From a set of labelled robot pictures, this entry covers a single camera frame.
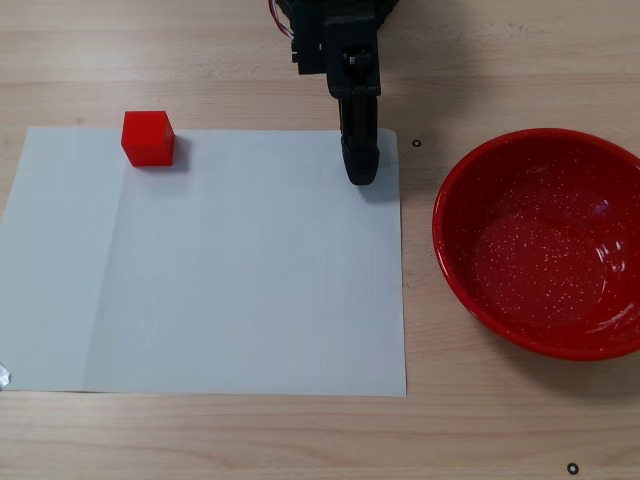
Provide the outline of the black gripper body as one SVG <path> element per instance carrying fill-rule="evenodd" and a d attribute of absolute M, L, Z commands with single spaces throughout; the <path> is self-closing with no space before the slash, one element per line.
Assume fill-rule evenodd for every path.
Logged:
<path fill-rule="evenodd" d="M 292 1 L 289 19 L 301 75 L 324 74 L 334 98 L 381 93 L 373 1 Z"/>

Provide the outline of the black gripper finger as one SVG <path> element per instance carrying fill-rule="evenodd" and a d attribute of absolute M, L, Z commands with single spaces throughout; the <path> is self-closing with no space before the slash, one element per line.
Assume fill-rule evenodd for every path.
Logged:
<path fill-rule="evenodd" d="M 355 95 L 351 100 L 349 135 L 349 175 L 354 185 L 370 185 L 379 165 L 377 144 L 377 98 Z"/>
<path fill-rule="evenodd" d="M 340 132 L 341 132 L 341 149 L 342 156 L 345 165 L 345 170 L 348 175 L 351 175 L 352 159 L 350 153 L 350 136 L 351 136 L 351 114 L 352 114 L 352 99 L 344 98 L 338 100 L 339 116 L 340 116 Z"/>

